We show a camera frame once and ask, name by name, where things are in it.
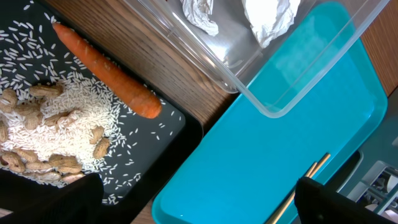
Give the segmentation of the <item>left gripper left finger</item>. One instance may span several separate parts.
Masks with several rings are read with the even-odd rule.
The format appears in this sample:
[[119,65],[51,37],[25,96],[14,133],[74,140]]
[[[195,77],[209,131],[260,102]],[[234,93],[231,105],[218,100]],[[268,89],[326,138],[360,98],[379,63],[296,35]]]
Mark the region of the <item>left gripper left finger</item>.
[[58,189],[1,174],[1,208],[11,213],[1,223],[95,223],[104,190],[98,174]]

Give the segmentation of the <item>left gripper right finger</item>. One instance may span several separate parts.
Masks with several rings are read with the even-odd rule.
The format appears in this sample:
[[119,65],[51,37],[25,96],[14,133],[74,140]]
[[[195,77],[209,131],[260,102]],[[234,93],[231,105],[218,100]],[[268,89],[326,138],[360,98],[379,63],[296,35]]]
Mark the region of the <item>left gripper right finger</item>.
[[300,178],[294,204],[302,224],[394,224],[309,178]]

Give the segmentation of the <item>orange carrot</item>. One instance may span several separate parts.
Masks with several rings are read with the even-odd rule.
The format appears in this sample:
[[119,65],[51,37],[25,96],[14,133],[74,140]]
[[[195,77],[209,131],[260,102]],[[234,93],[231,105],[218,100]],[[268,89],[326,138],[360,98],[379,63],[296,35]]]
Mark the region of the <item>orange carrot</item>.
[[67,49],[130,109],[144,118],[154,119],[160,115],[160,100],[143,84],[124,73],[71,28],[57,22],[52,27]]

